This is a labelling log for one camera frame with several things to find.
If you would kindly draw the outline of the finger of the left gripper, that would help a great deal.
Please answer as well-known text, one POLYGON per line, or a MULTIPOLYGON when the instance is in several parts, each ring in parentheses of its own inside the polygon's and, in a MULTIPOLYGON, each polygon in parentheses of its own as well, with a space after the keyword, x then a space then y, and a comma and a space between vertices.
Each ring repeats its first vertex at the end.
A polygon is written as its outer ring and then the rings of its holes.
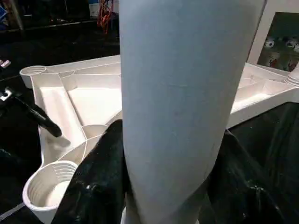
POLYGON ((54 121, 52 121, 46 112, 38 105, 28 103, 24 99, 17 96, 14 97, 14 101, 30 119, 46 129, 52 136, 56 138, 62 136, 60 127, 54 121))

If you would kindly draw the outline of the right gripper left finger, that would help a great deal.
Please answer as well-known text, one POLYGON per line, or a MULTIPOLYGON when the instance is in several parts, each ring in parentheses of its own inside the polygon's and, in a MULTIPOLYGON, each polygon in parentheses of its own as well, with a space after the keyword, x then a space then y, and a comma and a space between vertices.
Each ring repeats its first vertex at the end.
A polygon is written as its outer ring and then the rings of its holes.
POLYGON ((122 120, 114 121, 76 169, 53 224, 119 224, 128 188, 122 120))

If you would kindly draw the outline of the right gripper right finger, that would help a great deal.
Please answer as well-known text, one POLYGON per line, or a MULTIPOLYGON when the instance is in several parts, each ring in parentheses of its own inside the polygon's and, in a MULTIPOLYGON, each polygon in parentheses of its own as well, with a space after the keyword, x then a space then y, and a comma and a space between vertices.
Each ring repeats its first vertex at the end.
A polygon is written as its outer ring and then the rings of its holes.
POLYGON ((203 224, 297 224, 294 208, 226 130, 201 207, 203 224))

